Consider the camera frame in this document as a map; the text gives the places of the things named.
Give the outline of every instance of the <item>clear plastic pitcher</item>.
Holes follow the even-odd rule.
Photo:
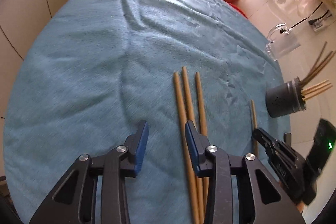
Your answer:
[[[273,61],[278,60],[280,57],[283,57],[300,46],[292,29],[288,28],[285,23],[272,28],[267,35],[267,40],[269,42],[266,44],[266,52]]]

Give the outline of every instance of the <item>black cable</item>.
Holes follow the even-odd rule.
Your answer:
[[[329,10],[327,10],[323,16],[320,16],[319,18],[311,19],[310,21],[308,21],[309,25],[313,25],[318,20],[324,18],[327,15],[327,13],[329,13]]]
[[[293,29],[294,27],[296,27],[296,26],[299,25],[300,23],[302,23],[302,22],[304,22],[305,20],[307,20],[308,18],[310,18],[313,14],[315,14],[315,12],[318,10],[318,8],[321,7],[322,3],[323,3],[323,2],[321,2],[321,3],[319,4],[319,6],[317,6],[317,8],[312,12],[312,14],[311,14],[309,17],[306,17],[306,18],[302,19],[300,22],[294,24],[294,25],[291,27],[291,29]],[[284,33],[285,31],[286,31],[285,29],[282,29],[282,30],[280,30],[280,33]]]

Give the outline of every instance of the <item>blue tablecloth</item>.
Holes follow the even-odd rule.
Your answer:
[[[283,79],[265,44],[222,0],[69,0],[24,60],[5,120],[6,178],[22,221],[80,154],[108,152],[144,119],[142,171],[126,181],[131,223],[191,223],[173,72],[188,67],[195,110],[200,72],[210,142],[243,155],[250,99],[271,135],[290,129],[289,117],[267,114],[266,89]]]

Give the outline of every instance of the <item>floor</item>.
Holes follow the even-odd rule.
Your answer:
[[[239,0],[237,6],[245,12],[250,22],[265,37],[277,24],[287,23],[292,26],[303,18],[297,13],[295,0]],[[323,15],[326,10],[327,8],[322,5],[313,18]],[[336,50],[336,18],[333,18],[331,25],[320,33],[314,33],[306,22],[295,27],[293,31],[301,46],[278,60],[285,81],[293,80],[297,76],[304,78],[325,41],[328,41],[325,52]],[[336,58],[314,79],[312,84],[325,79],[330,79],[335,84],[335,67]],[[308,155],[313,144],[313,137],[321,117],[336,124],[336,88],[310,99],[307,102],[306,111],[290,115],[292,147],[304,157]],[[336,187],[335,162],[336,153],[333,153],[318,180],[318,196],[303,213],[307,224],[320,213]]]

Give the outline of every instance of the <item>silver bolt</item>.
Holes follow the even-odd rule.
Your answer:
[[[122,153],[122,152],[125,152],[127,150],[127,147],[123,146],[123,145],[120,145],[117,147],[117,151]]]
[[[216,152],[216,151],[217,151],[217,147],[214,146],[214,145],[209,145],[209,146],[207,147],[207,150],[208,150],[209,152]]]
[[[79,160],[80,161],[86,161],[89,158],[88,154],[82,154],[79,156]]]
[[[245,156],[248,160],[255,160],[255,155],[253,155],[252,153],[247,153]]]

